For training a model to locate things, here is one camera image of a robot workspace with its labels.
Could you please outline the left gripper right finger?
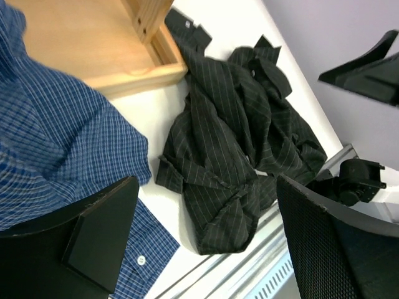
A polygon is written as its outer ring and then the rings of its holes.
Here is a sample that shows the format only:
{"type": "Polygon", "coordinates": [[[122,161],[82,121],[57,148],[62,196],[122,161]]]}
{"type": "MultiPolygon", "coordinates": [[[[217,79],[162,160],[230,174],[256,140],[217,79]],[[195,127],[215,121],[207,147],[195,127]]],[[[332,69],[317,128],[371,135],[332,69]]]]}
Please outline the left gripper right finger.
{"type": "Polygon", "coordinates": [[[277,198],[301,298],[398,298],[398,225],[287,176],[277,198]]]}

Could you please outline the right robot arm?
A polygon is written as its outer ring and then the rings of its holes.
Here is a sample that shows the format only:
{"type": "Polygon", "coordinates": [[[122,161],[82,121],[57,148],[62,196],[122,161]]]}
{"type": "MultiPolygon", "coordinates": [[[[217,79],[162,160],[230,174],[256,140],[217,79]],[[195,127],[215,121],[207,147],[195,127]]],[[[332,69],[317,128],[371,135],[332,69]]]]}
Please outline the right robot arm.
{"type": "MultiPolygon", "coordinates": [[[[319,81],[398,107],[398,54],[388,51],[398,30],[387,31],[365,54],[325,71],[319,81]]],[[[311,190],[356,211],[398,223],[398,171],[344,150],[309,185],[311,190]]]]}

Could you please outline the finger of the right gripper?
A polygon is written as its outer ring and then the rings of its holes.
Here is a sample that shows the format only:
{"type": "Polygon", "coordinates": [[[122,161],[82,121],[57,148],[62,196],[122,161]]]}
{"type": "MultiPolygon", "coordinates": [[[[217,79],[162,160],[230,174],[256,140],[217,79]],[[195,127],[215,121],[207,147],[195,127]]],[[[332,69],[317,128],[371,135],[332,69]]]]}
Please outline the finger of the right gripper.
{"type": "Polygon", "coordinates": [[[365,54],[319,75],[318,81],[398,107],[398,54],[387,53],[398,37],[387,31],[365,54]]]}

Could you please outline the black pinstriped shirt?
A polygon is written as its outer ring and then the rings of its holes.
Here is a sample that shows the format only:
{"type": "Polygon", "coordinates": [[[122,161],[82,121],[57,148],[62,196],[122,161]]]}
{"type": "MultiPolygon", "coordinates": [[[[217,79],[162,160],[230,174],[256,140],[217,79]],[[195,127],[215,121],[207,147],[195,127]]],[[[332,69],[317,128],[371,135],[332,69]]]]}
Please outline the black pinstriped shirt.
{"type": "Polygon", "coordinates": [[[201,255],[244,251],[276,200],[276,179],[308,184],[327,155],[287,101],[280,50],[261,37],[226,60],[205,56],[211,37],[176,9],[165,20],[188,68],[186,105],[168,134],[156,183],[183,196],[201,255]]]}

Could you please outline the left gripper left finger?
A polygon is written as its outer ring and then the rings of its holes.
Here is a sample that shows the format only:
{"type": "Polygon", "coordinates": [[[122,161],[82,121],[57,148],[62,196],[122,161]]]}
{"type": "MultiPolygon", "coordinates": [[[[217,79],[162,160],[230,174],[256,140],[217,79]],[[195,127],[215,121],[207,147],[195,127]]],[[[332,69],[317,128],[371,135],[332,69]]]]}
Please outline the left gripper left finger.
{"type": "Polygon", "coordinates": [[[1,298],[108,298],[138,199],[125,177],[85,199],[1,232],[1,298]]]}

